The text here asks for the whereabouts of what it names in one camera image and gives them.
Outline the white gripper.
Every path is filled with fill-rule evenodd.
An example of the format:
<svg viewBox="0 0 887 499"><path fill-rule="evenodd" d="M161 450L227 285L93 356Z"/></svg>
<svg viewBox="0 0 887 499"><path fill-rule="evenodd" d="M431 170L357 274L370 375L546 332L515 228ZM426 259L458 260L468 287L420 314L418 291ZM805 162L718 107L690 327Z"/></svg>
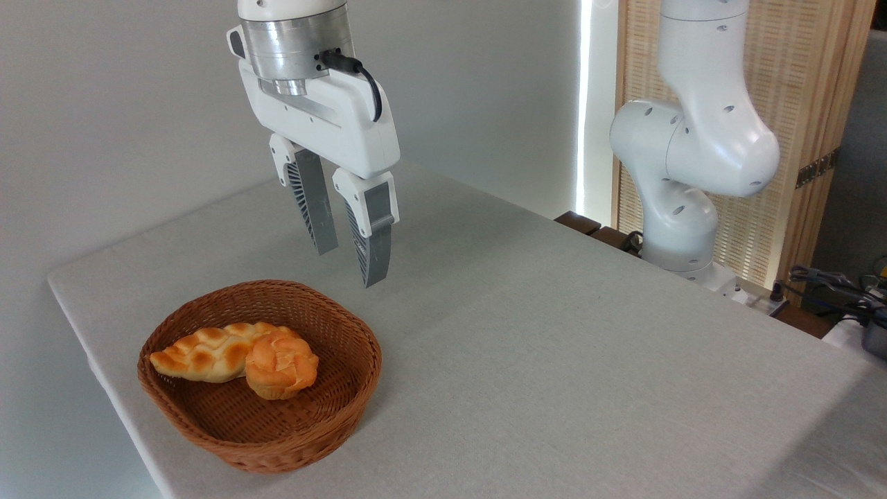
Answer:
<svg viewBox="0 0 887 499"><path fill-rule="evenodd" d="M257 120L276 132L269 141L276 174L294 193L317 253L338 246L321 156L343 167L333 183L345 201L364 287L386 278L391 227L400 220L393 175L386 171L401 150L385 91L379 91L383 115L374 122L373 92L361 77L330 70L308 79L306 94L289 96L275 94L246 60L238 69Z"/></svg>

